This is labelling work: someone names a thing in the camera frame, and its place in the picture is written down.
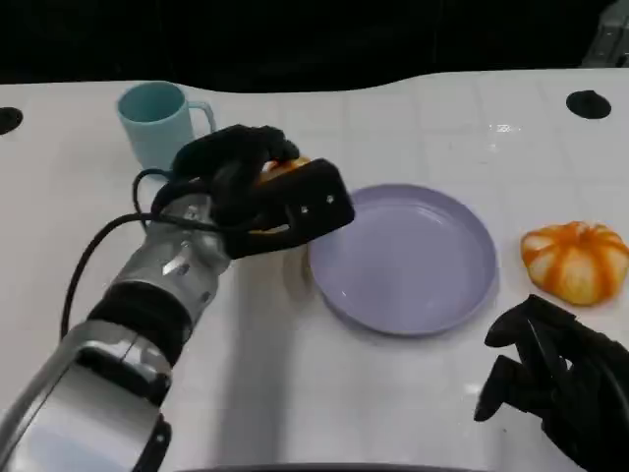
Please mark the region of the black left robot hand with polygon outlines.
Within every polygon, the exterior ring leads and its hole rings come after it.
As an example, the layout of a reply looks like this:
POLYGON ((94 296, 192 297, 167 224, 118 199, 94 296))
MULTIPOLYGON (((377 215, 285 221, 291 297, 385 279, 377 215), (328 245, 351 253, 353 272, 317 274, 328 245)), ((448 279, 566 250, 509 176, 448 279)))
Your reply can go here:
POLYGON ((175 180, 210 196, 212 222, 228 231, 225 251, 232 260, 299 246, 292 230, 264 235, 287 223, 285 204, 273 209, 261 196, 264 166, 294 162, 298 147, 271 127, 233 125, 199 138, 176 154, 175 180))

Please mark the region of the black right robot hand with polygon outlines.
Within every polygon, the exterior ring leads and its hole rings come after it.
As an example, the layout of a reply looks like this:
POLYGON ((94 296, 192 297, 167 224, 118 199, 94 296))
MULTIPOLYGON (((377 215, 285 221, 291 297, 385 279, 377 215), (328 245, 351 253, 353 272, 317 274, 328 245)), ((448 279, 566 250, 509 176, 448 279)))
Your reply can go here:
POLYGON ((474 419, 507 404, 541 419, 542 431, 587 471, 628 468, 628 351, 537 295, 500 315, 485 344, 513 345, 496 358, 474 419))

